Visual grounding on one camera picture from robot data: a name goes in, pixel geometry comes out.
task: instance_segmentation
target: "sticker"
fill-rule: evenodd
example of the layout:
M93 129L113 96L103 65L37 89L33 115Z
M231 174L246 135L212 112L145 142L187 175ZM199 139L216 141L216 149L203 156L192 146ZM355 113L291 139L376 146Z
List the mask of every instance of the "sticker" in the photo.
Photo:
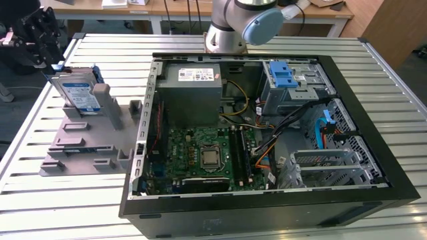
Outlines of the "sticker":
M128 11L131 14L148 14L147 11Z
M180 82L215 81L214 68L181 68L179 70L177 81Z
M91 94L88 83L63 83L63 90L75 107L83 112L97 112L101 110L99 101Z
M64 150L65 153L80 153L79 149L65 149Z
M263 108L262 107L256 107L256 115L263 115Z
M336 19L351 19L351 16L344 16L344 15L336 15L335 16Z
M279 164L279 165L286 164L286 160L287 160L287 158L286 158L284 156L282 156L282 157L279 158L279 161L278 161L276 164Z
M276 177L271 172L268 173L268 179L274 184L276 183Z
M306 77L303 75L300 76L294 76L295 80L306 81Z

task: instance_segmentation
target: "blue hard drive label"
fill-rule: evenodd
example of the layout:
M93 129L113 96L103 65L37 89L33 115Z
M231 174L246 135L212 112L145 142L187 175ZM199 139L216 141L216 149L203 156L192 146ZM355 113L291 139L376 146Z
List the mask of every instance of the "blue hard drive label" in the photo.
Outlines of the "blue hard drive label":
M75 107L87 113L96 113L101 106L96 97L92 95L88 83L63 83L63 89Z

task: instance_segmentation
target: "power supply label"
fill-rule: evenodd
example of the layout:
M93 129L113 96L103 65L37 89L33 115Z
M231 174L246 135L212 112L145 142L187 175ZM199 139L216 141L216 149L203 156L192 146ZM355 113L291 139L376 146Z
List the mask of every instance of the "power supply label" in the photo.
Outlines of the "power supply label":
M97 112L101 110L96 97L91 94L88 83L63 83L64 92L75 107L83 112Z
M177 81L180 82L215 81L214 68L181 68L179 70Z

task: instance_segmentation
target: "aluminum slotted table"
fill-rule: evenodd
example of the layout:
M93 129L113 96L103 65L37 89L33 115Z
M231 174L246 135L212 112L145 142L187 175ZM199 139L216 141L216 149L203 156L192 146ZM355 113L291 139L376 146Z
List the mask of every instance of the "aluminum slotted table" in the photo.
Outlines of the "aluminum slotted table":
M72 40L65 65L96 63L111 95L127 104L144 100L153 52L201 53L203 49L203 37L196 35L87 34ZM427 109L371 45L355 38L278 37L266 45L248 46L248 52L332 56L422 198L346 227L208 238L426 239ZM63 105L48 83L0 162L0 239L144 239L117 217L124 174L39 176L64 117Z

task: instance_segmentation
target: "floor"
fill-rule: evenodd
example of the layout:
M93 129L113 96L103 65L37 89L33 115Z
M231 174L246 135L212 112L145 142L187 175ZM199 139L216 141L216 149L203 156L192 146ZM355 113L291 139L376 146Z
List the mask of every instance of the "floor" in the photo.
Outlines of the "floor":
M180 22L173 22L172 27L176 34L184 33L188 29L188 26ZM124 27L123 21L97 22L95 20L85 21L83 32L100 34L135 33L132 29ZM60 39L60 43L64 45L67 39ZM411 54L396 73L423 103L427 104L427 92L424 91L427 84L427 58L420 59L415 54ZM40 72L25 76L17 76L3 64L0 64L0 83L3 83L7 88L11 88L9 91L15 95L13 102L4 103L0 101L0 141L13 140L41 92L40 88L45 85L45 82L47 79ZM0 159L7 152L7 149L8 146L0 144Z

